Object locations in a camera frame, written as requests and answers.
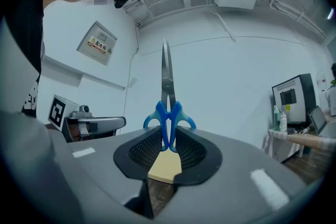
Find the black mesh holder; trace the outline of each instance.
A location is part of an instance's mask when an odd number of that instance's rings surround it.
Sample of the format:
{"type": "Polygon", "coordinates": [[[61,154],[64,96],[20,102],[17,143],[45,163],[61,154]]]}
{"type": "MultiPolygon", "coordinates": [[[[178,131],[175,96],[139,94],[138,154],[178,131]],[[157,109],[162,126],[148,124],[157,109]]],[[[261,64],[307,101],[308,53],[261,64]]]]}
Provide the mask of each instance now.
{"type": "Polygon", "coordinates": [[[162,148],[161,129],[130,148],[129,157],[147,172],[153,166],[162,148]]]}
{"type": "Polygon", "coordinates": [[[175,130],[176,151],[181,159],[182,173],[174,177],[174,188],[198,185],[212,177],[222,164],[220,149],[208,139],[178,126],[175,130]]]}
{"type": "Polygon", "coordinates": [[[130,199],[125,207],[148,218],[153,218],[148,191],[148,172],[162,148],[161,126],[157,126],[119,146],[113,160],[128,178],[143,181],[138,196],[130,199]]]}
{"type": "Polygon", "coordinates": [[[113,159],[126,177],[146,181],[161,148],[161,126],[157,126],[119,146],[113,159]]]}
{"type": "Polygon", "coordinates": [[[181,159],[182,171],[198,165],[206,155],[205,147],[201,143],[178,130],[176,130],[175,148],[181,159]]]}

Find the laptop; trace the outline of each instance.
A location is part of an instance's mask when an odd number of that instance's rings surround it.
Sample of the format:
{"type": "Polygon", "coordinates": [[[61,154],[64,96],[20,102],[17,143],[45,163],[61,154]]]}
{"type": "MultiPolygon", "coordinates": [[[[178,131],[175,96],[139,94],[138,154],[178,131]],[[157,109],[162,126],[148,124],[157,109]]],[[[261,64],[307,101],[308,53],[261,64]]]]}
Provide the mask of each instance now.
{"type": "Polygon", "coordinates": [[[319,106],[308,113],[318,136],[336,138],[336,122],[328,123],[319,106]]]}

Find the scissors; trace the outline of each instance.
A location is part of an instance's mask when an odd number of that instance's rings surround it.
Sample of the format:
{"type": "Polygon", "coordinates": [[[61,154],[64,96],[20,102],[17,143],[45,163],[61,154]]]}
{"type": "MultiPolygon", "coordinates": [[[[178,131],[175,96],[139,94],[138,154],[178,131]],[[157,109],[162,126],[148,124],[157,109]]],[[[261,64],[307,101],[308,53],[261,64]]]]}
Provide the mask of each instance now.
{"type": "Polygon", "coordinates": [[[163,40],[163,47],[162,47],[161,101],[157,103],[154,113],[149,115],[145,119],[143,127],[144,128],[148,127],[148,124],[152,119],[157,119],[161,125],[162,139],[164,143],[164,145],[161,148],[161,151],[166,151],[169,148],[172,152],[177,153],[176,148],[173,144],[175,141],[175,129],[180,121],[186,121],[187,123],[190,124],[191,128],[194,129],[196,128],[195,122],[189,116],[184,114],[180,102],[177,102],[175,99],[172,59],[170,55],[169,44],[166,38],[164,38],[163,40]],[[171,107],[170,112],[167,111],[168,96],[171,107]],[[167,123],[166,123],[167,119],[170,119],[172,121],[169,141],[167,134],[167,123]]]}

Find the wooden floor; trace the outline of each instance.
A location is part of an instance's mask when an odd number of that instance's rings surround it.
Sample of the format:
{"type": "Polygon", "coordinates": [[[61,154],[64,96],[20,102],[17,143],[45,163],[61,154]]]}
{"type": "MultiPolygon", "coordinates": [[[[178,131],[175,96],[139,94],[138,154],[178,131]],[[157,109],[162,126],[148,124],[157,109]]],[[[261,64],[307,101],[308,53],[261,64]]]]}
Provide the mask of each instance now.
{"type": "MultiPolygon", "coordinates": [[[[323,177],[332,161],[331,151],[321,151],[312,148],[309,154],[298,155],[286,161],[284,165],[296,173],[307,184],[323,177]]],[[[166,206],[173,197],[173,186],[156,180],[149,180],[149,193],[154,217],[166,206]]]]}
{"type": "Polygon", "coordinates": [[[148,178],[148,187],[154,217],[156,217],[173,197],[173,185],[148,178]]]}
{"type": "Polygon", "coordinates": [[[296,173],[308,185],[325,175],[332,161],[333,151],[311,149],[309,154],[291,158],[284,165],[296,173]]]}

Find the ceiling light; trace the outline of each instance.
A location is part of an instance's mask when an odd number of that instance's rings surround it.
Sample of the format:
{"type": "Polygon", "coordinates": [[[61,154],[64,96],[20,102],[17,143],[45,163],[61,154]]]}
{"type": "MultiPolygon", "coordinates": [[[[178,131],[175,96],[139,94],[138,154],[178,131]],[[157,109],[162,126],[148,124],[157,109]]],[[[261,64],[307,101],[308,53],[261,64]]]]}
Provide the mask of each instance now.
{"type": "Polygon", "coordinates": [[[334,14],[334,8],[331,8],[331,11],[330,11],[327,19],[330,20],[333,14],[334,14]]]}

